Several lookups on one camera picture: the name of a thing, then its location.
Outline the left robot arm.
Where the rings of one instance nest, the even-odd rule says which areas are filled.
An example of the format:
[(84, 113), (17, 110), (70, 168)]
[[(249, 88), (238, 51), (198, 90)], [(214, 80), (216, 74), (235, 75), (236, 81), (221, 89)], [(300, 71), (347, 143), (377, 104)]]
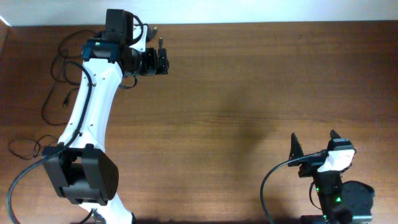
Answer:
[(135, 223), (117, 194), (119, 171), (104, 140), (113, 98), (124, 77), (166, 75), (163, 47), (147, 48), (147, 26), (131, 12), (106, 11), (105, 28), (82, 47), (78, 95), (56, 146), (45, 147), (45, 171), (60, 198), (84, 208), (100, 223)]

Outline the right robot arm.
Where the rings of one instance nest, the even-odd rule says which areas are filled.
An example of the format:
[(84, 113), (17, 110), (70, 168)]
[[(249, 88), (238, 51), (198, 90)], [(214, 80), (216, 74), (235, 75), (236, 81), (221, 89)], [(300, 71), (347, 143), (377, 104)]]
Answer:
[(300, 223), (369, 223), (373, 216), (375, 191), (368, 184), (349, 180), (342, 174), (352, 166), (356, 149), (351, 141), (330, 131), (326, 149), (305, 155), (296, 135), (291, 134), (289, 160), (298, 166), (300, 178), (312, 178), (320, 202), (320, 215), (302, 215)]

